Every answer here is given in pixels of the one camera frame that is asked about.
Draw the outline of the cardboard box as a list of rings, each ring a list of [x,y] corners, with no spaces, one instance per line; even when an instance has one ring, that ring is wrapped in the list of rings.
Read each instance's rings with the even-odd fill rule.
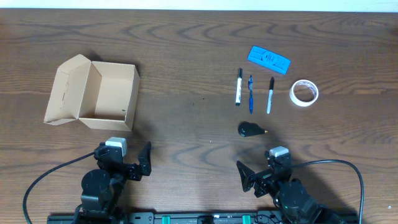
[[[76,55],[57,68],[44,123],[132,131],[140,80],[135,65]]]

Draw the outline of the white masking tape roll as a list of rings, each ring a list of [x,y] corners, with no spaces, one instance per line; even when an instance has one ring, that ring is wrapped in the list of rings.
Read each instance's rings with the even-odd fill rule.
[[[311,101],[302,101],[302,100],[300,100],[300,99],[296,96],[296,94],[295,94],[295,87],[296,87],[296,86],[300,86],[300,85],[306,86],[306,87],[308,87],[308,88],[312,91],[312,93],[313,93],[313,99],[312,99]],[[308,107],[308,106],[311,106],[312,104],[314,104],[314,102],[316,102],[316,101],[318,100],[318,97],[319,97],[319,90],[318,90],[318,87],[316,86],[316,84],[314,84],[314,83],[311,82],[310,80],[304,80],[304,79],[302,79],[302,80],[297,80],[297,81],[292,85],[292,87],[290,88],[290,91],[289,91],[289,96],[290,96],[291,101],[292,101],[294,104],[296,104],[297,106],[300,106],[300,107]]]

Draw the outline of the blue plastic rectangular block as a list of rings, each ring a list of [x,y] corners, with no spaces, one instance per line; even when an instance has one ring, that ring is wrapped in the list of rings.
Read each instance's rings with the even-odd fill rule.
[[[252,47],[248,60],[283,75],[287,73],[290,66],[289,59],[257,46]]]

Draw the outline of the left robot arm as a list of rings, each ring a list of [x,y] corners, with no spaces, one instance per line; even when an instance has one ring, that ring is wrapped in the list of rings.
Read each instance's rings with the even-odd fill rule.
[[[123,139],[102,142],[94,150],[98,169],[81,180],[81,205],[75,209],[73,223],[129,223],[129,215],[117,206],[127,181],[140,181],[149,176],[151,143],[138,155],[139,163],[127,164],[123,157],[127,146]]]

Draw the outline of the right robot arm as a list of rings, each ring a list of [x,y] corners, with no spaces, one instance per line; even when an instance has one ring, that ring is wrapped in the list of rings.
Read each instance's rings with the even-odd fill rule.
[[[310,196],[298,179],[292,179],[292,159],[285,147],[276,147],[265,152],[268,169],[254,172],[238,161],[244,192],[254,189],[259,198],[269,195],[287,223],[345,223],[336,212],[318,203]]]

